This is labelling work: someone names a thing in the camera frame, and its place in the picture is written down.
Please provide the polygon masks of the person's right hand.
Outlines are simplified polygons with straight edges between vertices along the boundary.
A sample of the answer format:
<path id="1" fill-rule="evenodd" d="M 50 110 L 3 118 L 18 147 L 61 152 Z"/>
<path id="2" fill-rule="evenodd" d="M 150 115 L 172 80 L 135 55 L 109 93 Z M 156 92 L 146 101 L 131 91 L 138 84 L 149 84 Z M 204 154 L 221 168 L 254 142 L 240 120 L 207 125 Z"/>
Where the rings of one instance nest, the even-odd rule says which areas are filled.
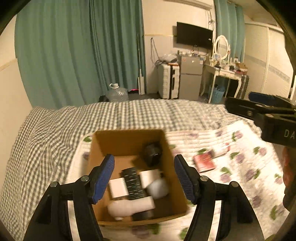
<path id="1" fill-rule="evenodd" d="M 295 149 L 290 147 L 284 147 L 282 151 L 282 170 L 283 170 L 283 182 L 287 188 L 289 188 L 295 178 Z"/>

